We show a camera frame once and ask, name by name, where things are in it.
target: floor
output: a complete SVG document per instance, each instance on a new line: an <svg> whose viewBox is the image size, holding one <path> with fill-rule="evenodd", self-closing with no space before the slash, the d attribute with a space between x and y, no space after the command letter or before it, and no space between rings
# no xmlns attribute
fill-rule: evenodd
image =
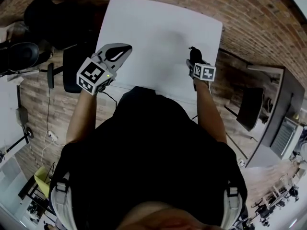
<svg viewBox="0 0 307 230"><path fill-rule="evenodd" d="M53 58L49 61L53 62L55 67L59 67L62 65L62 55L61 51L55 51ZM46 69L47 65L48 62L42 64L41 69ZM249 157L257 144L251 137L257 139L257 136L262 132L263 125L259 122L252 132L247 132L236 121L236 117L224 108L224 105L238 112L243 95L238 86L262 86L265 89L265 95L274 98L276 85L270 82L268 75L246 70L246 64L243 61L223 52L218 54L216 67L216 79L212 84L213 99L224 121L227 133ZM26 145L16 154L17 161L27 178L35 173L42 162L47 168L53 162L55 164L58 162L62 145L65 144L69 121L78 100L78 94L64 91L61 74L55 76L54 82L55 88L50 90L48 129L59 137L57 144L50 144L50 138L45 137L49 102L47 74L41 72L26 76L21 83L21 103L28 110L28 125L35 136L30 142L37 161L36 163L29 145ZM126 91L115 87L108 87L106 90L116 100L119 100ZM195 105L179 103L190 117L196 115ZM115 103L108 96L100 93L97 104L96 125L98 126L112 116ZM44 150L44 157L41 162L42 149L47 145L49 147ZM271 186L279 182L281 176L285 174L292 176L297 170L297 165L290 161L282 161L280 164L269 168L243 168L241 170L248 188L247 205L251 206L267 194L271 190Z"/></svg>

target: table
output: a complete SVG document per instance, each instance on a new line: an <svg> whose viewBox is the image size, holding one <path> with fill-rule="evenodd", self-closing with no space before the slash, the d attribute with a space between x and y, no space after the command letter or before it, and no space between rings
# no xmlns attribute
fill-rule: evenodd
<svg viewBox="0 0 307 230"><path fill-rule="evenodd" d="M96 51L110 43L126 43L133 48L112 86L141 86L196 104L186 65L189 47L201 50L202 58L215 65L222 26L211 17L166 3L111 0Z"/></svg>
<svg viewBox="0 0 307 230"><path fill-rule="evenodd" d="M267 167L278 164L281 159L270 149L285 116L299 113L304 99L305 89L293 74L285 67L267 67L250 65L250 70L258 70L279 75L279 85L273 108L257 147L246 167Z"/></svg>

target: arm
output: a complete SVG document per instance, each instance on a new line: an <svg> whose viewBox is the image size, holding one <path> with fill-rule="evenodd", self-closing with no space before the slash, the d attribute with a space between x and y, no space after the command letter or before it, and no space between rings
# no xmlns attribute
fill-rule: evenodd
<svg viewBox="0 0 307 230"><path fill-rule="evenodd" d="M197 78L194 79L194 84L197 91L198 124L214 139L227 144L224 123L210 95L208 85Z"/></svg>
<svg viewBox="0 0 307 230"><path fill-rule="evenodd" d="M97 96L82 90L67 130L67 143L83 140L95 130L96 107Z"/></svg>

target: brick wall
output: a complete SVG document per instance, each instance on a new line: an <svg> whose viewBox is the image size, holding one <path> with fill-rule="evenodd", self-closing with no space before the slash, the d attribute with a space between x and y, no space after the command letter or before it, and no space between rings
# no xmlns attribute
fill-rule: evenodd
<svg viewBox="0 0 307 230"><path fill-rule="evenodd" d="M0 22L22 16L31 1L4 0ZM101 4L108 0L78 1ZM307 25L291 0L156 1L216 18L224 25L221 48L252 63L286 66L307 88Z"/></svg>

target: black t-shirt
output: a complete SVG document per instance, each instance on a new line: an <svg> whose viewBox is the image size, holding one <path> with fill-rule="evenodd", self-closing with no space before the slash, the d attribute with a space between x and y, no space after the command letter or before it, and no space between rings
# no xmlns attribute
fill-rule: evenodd
<svg viewBox="0 0 307 230"><path fill-rule="evenodd" d="M54 173L70 171L77 227L116 229L136 205L159 201L199 221L220 225L224 191L247 189L230 147L191 121L175 101L161 95L123 98L112 118L85 141L64 147Z"/></svg>

